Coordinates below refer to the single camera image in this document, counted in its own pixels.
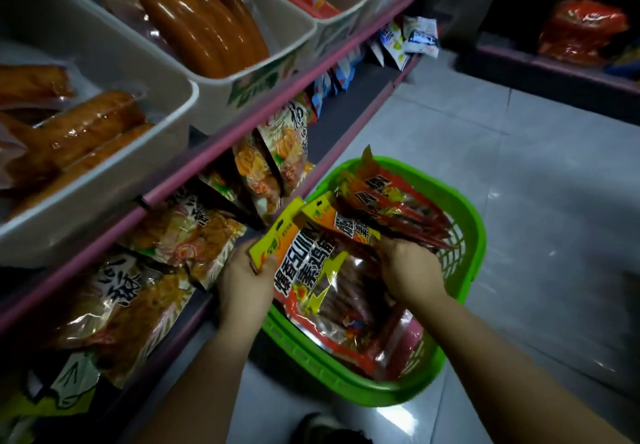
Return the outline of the person's left hand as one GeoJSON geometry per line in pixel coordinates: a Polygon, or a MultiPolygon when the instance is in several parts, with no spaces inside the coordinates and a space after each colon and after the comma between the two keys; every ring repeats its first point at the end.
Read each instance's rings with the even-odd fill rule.
{"type": "Polygon", "coordinates": [[[219,328],[242,340],[254,339],[273,301],[274,284],[256,280],[249,249],[258,238],[244,240],[230,254],[217,282],[219,328]]]}

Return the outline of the yellow blue snack bag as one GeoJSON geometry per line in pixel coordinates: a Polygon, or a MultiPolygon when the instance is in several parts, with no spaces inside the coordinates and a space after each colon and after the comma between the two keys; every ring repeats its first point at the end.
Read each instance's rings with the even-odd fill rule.
{"type": "Polygon", "coordinates": [[[604,69],[604,73],[640,83],[640,38],[625,48],[624,52],[604,69]]]}

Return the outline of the clear brown sausage packet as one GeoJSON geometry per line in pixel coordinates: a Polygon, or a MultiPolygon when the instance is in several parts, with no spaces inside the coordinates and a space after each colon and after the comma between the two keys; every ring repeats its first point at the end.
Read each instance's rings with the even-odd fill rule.
{"type": "Polygon", "coordinates": [[[0,113],[0,190],[21,190],[73,165],[122,134],[146,126],[134,96],[103,92],[32,127],[0,113]]]}
{"type": "Polygon", "coordinates": [[[55,108],[76,95],[63,65],[0,65],[0,110],[55,108]]]}
{"type": "Polygon", "coordinates": [[[138,125],[126,133],[120,134],[113,140],[108,141],[102,147],[83,157],[73,165],[68,166],[68,168],[53,178],[42,190],[34,195],[29,195],[13,207],[8,215],[8,219],[12,220],[23,212],[37,206],[47,198],[52,197],[86,173],[91,172],[94,168],[104,163],[109,157],[114,156],[117,152],[130,145],[133,141],[150,131],[154,126],[155,125],[150,122],[138,125]]]}

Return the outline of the large white plastic bin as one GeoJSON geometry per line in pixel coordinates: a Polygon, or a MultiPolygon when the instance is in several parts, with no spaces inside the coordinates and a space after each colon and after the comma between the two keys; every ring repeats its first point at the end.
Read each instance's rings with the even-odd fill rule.
{"type": "Polygon", "coordinates": [[[71,60],[78,97],[141,88],[156,126],[39,206],[0,224],[0,265],[35,269],[134,206],[145,182],[188,148],[199,87],[167,55],[92,0],[0,0],[0,61],[71,60]]]}

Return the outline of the yellow red clear snack packet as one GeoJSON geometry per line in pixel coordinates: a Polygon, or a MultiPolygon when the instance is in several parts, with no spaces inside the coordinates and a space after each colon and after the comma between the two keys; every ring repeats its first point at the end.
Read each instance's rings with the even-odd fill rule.
{"type": "Polygon", "coordinates": [[[373,380],[398,380],[422,328],[389,292],[373,247],[310,222],[304,203],[293,200],[249,249],[253,270],[276,256],[274,298],[292,324],[373,380]]]}

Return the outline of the red crinkled snack bag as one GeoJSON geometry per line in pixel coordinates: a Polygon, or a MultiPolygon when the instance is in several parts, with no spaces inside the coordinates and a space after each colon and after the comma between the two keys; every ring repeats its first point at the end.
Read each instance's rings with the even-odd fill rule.
{"type": "Polygon", "coordinates": [[[554,5],[542,27],[537,53],[583,67],[603,66],[601,50],[628,28],[628,17],[620,8],[592,0],[563,0],[554,5]]]}

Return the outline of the row of blue packets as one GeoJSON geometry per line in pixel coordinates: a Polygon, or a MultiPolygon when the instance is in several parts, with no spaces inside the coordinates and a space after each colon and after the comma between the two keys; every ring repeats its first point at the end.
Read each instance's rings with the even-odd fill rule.
{"type": "Polygon", "coordinates": [[[356,66],[364,59],[364,52],[361,46],[334,63],[327,71],[316,77],[309,84],[306,92],[311,101],[311,105],[316,113],[316,118],[321,116],[324,100],[340,93],[346,92],[351,84],[356,66]]]}

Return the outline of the clear packet of brown sausages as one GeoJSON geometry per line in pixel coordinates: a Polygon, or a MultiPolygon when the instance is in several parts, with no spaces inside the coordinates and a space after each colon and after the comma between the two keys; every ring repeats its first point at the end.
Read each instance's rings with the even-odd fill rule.
{"type": "Polygon", "coordinates": [[[192,73],[224,79],[267,60],[244,0],[101,0],[105,9],[192,73]]]}

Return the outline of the person's right forearm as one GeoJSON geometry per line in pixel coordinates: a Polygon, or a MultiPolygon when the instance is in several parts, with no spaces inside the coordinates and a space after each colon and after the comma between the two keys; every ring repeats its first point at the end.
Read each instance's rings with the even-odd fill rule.
{"type": "Polygon", "coordinates": [[[494,444],[633,444],[483,319],[441,292],[408,298],[494,444]]]}

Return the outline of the white green small packet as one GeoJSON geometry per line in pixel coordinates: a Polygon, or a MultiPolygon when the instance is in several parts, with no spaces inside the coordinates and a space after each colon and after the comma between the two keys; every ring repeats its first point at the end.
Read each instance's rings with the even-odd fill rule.
{"type": "Polygon", "coordinates": [[[373,60],[381,67],[404,71],[410,55],[404,52],[404,37],[395,20],[390,21],[367,39],[366,44],[373,60]]]}

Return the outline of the yellow white packet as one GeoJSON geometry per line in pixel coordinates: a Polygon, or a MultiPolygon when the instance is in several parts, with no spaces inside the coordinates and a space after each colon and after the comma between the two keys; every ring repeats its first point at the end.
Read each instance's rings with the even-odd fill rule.
{"type": "Polygon", "coordinates": [[[100,371],[88,351],[51,351],[0,373],[0,444],[33,444],[43,421],[89,411],[100,371]]]}

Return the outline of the green plastic shopping basket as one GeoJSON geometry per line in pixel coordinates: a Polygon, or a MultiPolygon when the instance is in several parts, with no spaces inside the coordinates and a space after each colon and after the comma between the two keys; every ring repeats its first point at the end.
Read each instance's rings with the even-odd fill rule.
{"type": "MultiPolygon", "coordinates": [[[[442,263],[447,292],[455,300],[464,303],[486,251],[486,232],[479,213],[466,197],[443,182],[396,159],[374,157],[382,166],[404,177],[419,192],[435,202],[449,218],[449,240],[458,247],[432,252],[442,263]]],[[[360,218],[349,206],[344,205],[337,193],[340,172],[346,170],[355,174],[359,161],[360,158],[351,159],[339,165],[304,201],[312,201],[326,191],[333,191],[351,216],[362,220],[382,234],[383,232],[374,228],[370,222],[360,218]]],[[[262,330],[289,360],[302,369],[302,376],[295,378],[291,384],[293,389],[306,391],[318,383],[340,397],[365,407],[388,407],[412,400],[432,383],[444,366],[443,351],[422,328],[422,339],[410,359],[407,371],[396,381],[373,380],[357,367],[334,358],[309,339],[287,318],[283,306],[275,298],[262,330]]]]}

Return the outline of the white bin with green label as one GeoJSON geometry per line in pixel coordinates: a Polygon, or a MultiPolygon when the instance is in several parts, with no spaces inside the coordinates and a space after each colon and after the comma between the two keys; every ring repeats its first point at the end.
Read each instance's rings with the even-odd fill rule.
{"type": "Polygon", "coordinates": [[[185,76],[199,89],[193,125],[213,134],[240,112],[274,89],[300,68],[299,55],[312,35],[313,23],[284,0],[244,0],[254,14],[269,48],[270,57],[251,68],[224,79],[210,79],[192,73],[167,52],[142,37],[106,10],[101,16],[164,67],[185,76]]]}

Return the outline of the person's right hand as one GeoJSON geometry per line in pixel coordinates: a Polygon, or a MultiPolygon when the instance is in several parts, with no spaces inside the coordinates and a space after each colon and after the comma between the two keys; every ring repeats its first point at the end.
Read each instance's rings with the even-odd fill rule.
{"type": "Polygon", "coordinates": [[[442,265],[435,254],[423,248],[424,261],[419,265],[406,265],[390,263],[381,258],[374,245],[385,285],[394,298],[414,315],[434,301],[447,297],[442,265]]]}

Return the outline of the orange noodle print packet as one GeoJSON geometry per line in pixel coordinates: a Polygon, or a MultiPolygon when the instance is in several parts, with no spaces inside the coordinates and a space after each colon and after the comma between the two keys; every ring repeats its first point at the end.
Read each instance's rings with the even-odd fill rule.
{"type": "Polygon", "coordinates": [[[284,197],[291,195],[315,166],[308,159],[308,125],[316,119],[306,94],[300,93],[257,127],[276,165],[284,197]]]}
{"type": "Polygon", "coordinates": [[[250,214],[243,184],[234,175],[208,168],[198,173],[202,197],[212,205],[229,213],[250,214]]]}
{"type": "Polygon", "coordinates": [[[255,134],[243,136],[232,147],[237,171],[250,193],[256,213],[271,224],[281,206],[281,189],[255,134]]]}

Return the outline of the brown shredded snack packet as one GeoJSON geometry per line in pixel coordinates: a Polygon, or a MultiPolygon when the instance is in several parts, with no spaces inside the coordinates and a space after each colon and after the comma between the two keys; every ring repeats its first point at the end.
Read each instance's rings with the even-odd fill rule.
{"type": "Polygon", "coordinates": [[[118,244],[156,262],[185,267],[191,282],[209,291],[245,233],[244,224],[205,207],[195,193],[181,188],[148,211],[118,244]]]}
{"type": "Polygon", "coordinates": [[[172,329],[196,288],[186,268],[110,251],[76,278],[48,346],[88,350],[100,373],[127,385],[172,329]]]}

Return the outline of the pink-edged store shelf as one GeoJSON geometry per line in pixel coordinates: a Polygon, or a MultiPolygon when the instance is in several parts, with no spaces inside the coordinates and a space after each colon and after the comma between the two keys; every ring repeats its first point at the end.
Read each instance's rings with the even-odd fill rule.
{"type": "MultiPolygon", "coordinates": [[[[380,28],[382,21],[390,19],[391,14],[412,7],[421,0],[397,0],[386,12],[382,12],[371,20],[353,39],[347,40],[345,46],[337,48],[336,54],[327,54],[316,61],[301,74],[296,74],[292,81],[286,81],[283,88],[277,88],[271,99],[259,101],[255,108],[250,108],[237,120],[224,127],[219,133],[206,138],[191,130],[189,148],[163,168],[157,176],[153,176],[145,185],[146,193],[137,200],[136,208],[125,213],[118,209],[99,225],[99,231],[93,231],[74,242],[64,242],[61,255],[40,272],[31,272],[31,279],[19,292],[3,301],[0,316],[7,322],[0,322],[0,342],[16,342],[17,331],[25,325],[29,315],[52,302],[54,296],[70,282],[80,270],[88,268],[111,245],[116,238],[124,234],[140,222],[151,204],[158,204],[173,191],[186,184],[196,172],[228,150],[232,143],[247,134],[260,116],[266,116],[276,108],[276,101],[285,95],[297,93],[319,76],[321,67],[328,67],[334,62],[333,57],[343,57],[348,50],[372,35],[373,27],[380,28]]],[[[356,135],[362,131],[372,117],[380,110],[397,86],[418,64],[414,58],[401,73],[390,68],[364,66],[356,73],[355,85],[345,95],[329,101],[323,113],[335,115],[321,122],[312,130],[310,143],[312,158],[317,164],[296,191],[296,196],[306,197],[314,186],[328,173],[333,163],[347,149],[356,135]]],[[[94,406],[88,413],[69,417],[45,418],[43,421],[45,439],[40,444],[65,444],[63,438],[69,438],[68,444],[114,444],[132,423],[138,411],[148,402],[152,392],[163,389],[162,378],[171,373],[172,365],[181,358],[188,344],[217,303],[213,295],[195,295],[187,304],[186,310],[179,317],[168,336],[160,343],[142,370],[132,377],[123,391],[116,391],[108,384],[99,385],[99,394],[94,406]]]]}

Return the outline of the yellow orange snack packet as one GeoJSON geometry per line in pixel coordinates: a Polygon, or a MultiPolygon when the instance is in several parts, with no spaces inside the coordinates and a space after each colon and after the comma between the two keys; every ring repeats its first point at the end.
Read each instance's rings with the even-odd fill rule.
{"type": "Polygon", "coordinates": [[[300,214],[317,226],[359,244],[373,246],[381,240],[378,230],[348,215],[333,191],[326,191],[314,200],[304,203],[300,208],[300,214]]]}

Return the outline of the person's dark shoe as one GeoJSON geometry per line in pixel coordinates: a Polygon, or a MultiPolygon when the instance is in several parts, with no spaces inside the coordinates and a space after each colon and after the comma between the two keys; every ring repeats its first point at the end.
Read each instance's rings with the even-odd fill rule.
{"type": "Polygon", "coordinates": [[[374,444],[363,431],[353,430],[332,415],[311,413],[295,428],[289,444],[374,444]]]}

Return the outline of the person's left forearm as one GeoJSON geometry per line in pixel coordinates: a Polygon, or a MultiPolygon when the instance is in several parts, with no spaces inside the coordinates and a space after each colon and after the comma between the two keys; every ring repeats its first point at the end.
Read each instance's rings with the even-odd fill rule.
{"type": "Polygon", "coordinates": [[[226,322],[154,407],[131,444],[225,444],[262,321],[226,322]]]}

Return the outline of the white blue small packet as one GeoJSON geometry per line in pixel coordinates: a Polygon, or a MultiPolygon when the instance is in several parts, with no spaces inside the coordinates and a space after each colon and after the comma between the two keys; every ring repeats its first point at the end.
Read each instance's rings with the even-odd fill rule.
{"type": "Polygon", "coordinates": [[[404,53],[426,55],[437,59],[440,41],[436,19],[404,16],[402,33],[404,53]]]}

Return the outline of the dark store shelf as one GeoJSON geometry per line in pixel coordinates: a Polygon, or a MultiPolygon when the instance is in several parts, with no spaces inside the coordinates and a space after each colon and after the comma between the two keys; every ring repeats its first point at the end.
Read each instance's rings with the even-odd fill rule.
{"type": "Polygon", "coordinates": [[[457,72],[640,127],[640,84],[516,48],[482,32],[458,53],[457,72]]]}

